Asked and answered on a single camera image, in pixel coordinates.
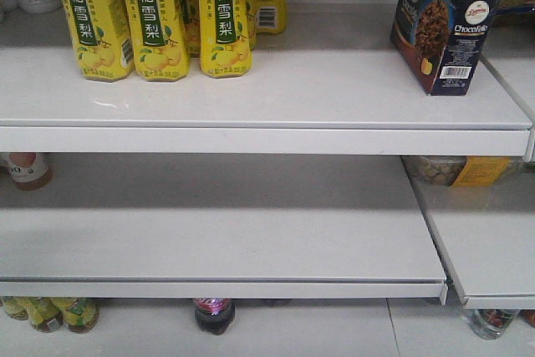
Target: cookie box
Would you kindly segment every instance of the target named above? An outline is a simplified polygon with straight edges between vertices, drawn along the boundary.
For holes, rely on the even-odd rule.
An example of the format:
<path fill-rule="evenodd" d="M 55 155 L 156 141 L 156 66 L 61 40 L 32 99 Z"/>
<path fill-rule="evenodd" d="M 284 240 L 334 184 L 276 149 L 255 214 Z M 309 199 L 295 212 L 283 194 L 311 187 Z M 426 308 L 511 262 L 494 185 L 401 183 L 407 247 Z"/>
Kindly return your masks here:
<path fill-rule="evenodd" d="M 390 39 L 427 94 L 466 94 L 499 1 L 398 1 Z"/>

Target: store shelf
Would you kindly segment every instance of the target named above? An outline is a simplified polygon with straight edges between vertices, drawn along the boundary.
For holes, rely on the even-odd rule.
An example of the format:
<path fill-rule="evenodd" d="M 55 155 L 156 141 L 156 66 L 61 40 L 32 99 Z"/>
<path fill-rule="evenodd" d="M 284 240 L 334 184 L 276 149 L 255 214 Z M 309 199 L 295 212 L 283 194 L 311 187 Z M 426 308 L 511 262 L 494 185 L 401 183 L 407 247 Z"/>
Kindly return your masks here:
<path fill-rule="evenodd" d="M 62 328 L 40 334 L 28 322 L 0 315 L 5 355 L 110 357 L 128 355 L 398 357 L 385 300 L 294 300 L 281 308 L 237 300 L 222 336 L 201 332 L 188 300 L 113 300 L 84 335 Z"/>
<path fill-rule="evenodd" d="M 464 306 L 535 309 L 535 174 L 480 188 L 414 184 Z"/>
<path fill-rule="evenodd" d="M 62 11 L 0 33 L 0 149 L 523 156 L 532 121 L 480 64 L 464 97 L 425 95 L 389 41 L 394 4 L 292 4 L 253 69 L 173 84 L 81 77 Z"/>
<path fill-rule="evenodd" d="M 54 155 L 0 201 L 0 294 L 440 297 L 398 157 Z"/>
<path fill-rule="evenodd" d="M 455 294 L 446 306 L 422 299 L 389 300 L 389 306 L 401 357 L 528 357 L 535 351 L 535 329 L 520 317 L 500 339 L 476 336 L 470 328 L 471 310 L 463 309 Z"/>
<path fill-rule="evenodd" d="M 496 27 L 489 33 L 484 49 L 487 67 L 535 122 L 535 28 Z M 528 157 L 535 161 L 535 130 L 532 130 Z"/>

